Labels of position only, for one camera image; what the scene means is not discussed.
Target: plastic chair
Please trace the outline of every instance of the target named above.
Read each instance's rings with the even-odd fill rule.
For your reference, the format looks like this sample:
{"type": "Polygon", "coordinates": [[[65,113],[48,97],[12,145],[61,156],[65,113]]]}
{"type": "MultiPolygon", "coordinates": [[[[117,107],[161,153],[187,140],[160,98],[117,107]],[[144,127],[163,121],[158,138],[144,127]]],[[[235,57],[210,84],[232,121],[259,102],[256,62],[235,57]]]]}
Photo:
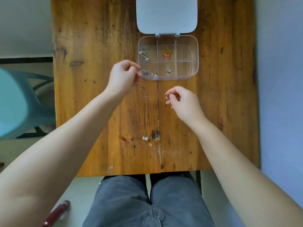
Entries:
{"type": "Polygon", "coordinates": [[[35,91],[54,79],[0,68],[0,140],[14,139],[29,129],[56,123],[55,108],[43,106],[35,91]],[[28,79],[45,80],[32,87],[28,79]]]}

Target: wood grain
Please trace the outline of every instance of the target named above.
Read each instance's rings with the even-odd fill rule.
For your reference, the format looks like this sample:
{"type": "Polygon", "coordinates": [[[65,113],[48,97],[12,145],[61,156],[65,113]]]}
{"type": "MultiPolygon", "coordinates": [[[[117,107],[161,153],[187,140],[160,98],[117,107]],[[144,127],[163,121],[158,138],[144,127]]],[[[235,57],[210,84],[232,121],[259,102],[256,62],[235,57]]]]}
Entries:
{"type": "MultiPolygon", "coordinates": [[[[51,0],[57,126],[100,94],[112,66],[137,60],[142,35],[135,0],[51,0]]],[[[157,82],[144,82],[150,130],[158,128],[157,82]]],[[[114,111],[77,176],[160,172],[159,140],[142,140],[145,99],[133,87],[114,111]]]]}
{"type": "Polygon", "coordinates": [[[165,106],[165,92],[176,85],[195,92],[206,117],[259,167],[253,0],[198,0],[191,34],[199,44],[198,73],[158,83],[162,171],[211,169],[198,139],[165,106]]]}
{"type": "MultiPolygon", "coordinates": [[[[108,83],[112,66],[137,61],[135,0],[51,0],[57,125],[72,118],[108,83]]],[[[199,71],[189,80],[143,82],[149,141],[142,140],[145,100],[133,87],[115,110],[77,176],[206,170],[211,166],[164,93],[195,92],[211,122],[259,167],[253,0],[198,0],[199,71]],[[160,130],[160,138],[153,139],[160,130]]]]}

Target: floor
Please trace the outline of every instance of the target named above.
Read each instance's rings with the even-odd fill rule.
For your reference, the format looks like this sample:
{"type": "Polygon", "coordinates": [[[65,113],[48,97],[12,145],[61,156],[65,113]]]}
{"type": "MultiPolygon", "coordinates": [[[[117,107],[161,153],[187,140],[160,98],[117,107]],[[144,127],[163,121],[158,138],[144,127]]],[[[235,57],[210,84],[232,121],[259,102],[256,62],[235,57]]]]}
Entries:
{"type": "MultiPolygon", "coordinates": [[[[1,64],[0,68],[21,70],[52,76],[52,63],[38,64],[1,64]]],[[[8,166],[22,152],[40,138],[0,141],[0,162],[8,166]]],[[[64,200],[71,201],[70,209],[59,219],[55,227],[81,227],[93,202],[95,192],[103,177],[75,178],[56,206],[64,200]]],[[[149,175],[146,175],[147,188],[150,193],[149,175]]],[[[217,227],[242,227],[242,223],[224,194],[214,171],[201,171],[202,197],[217,227]]]]}

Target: necklace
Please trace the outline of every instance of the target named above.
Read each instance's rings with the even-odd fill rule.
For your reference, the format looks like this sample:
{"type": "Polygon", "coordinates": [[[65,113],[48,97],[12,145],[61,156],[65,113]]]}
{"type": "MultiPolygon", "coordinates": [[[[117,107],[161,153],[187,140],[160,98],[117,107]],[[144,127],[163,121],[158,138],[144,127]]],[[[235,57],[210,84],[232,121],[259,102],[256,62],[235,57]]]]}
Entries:
{"type": "Polygon", "coordinates": [[[149,139],[149,132],[148,132],[147,136],[145,136],[145,134],[146,134],[146,125],[149,128],[149,114],[148,114],[149,112],[147,110],[147,105],[148,105],[148,103],[147,103],[147,93],[145,92],[144,86],[142,84],[134,84],[133,86],[136,86],[136,85],[139,85],[142,88],[143,93],[144,93],[144,98],[145,98],[145,101],[146,101],[145,102],[145,106],[146,106],[145,130],[144,130],[144,135],[143,135],[142,139],[147,141],[149,139]]]}

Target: jeans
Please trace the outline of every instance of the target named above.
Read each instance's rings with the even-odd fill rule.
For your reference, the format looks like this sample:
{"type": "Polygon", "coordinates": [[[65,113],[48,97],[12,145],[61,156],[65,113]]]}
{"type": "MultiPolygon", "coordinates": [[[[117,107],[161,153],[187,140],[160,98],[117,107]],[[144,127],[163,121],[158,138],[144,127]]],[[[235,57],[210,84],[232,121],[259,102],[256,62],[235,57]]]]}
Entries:
{"type": "Polygon", "coordinates": [[[105,177],[82,227],[215,227],[199,187],[189,172],[105,177]]]}

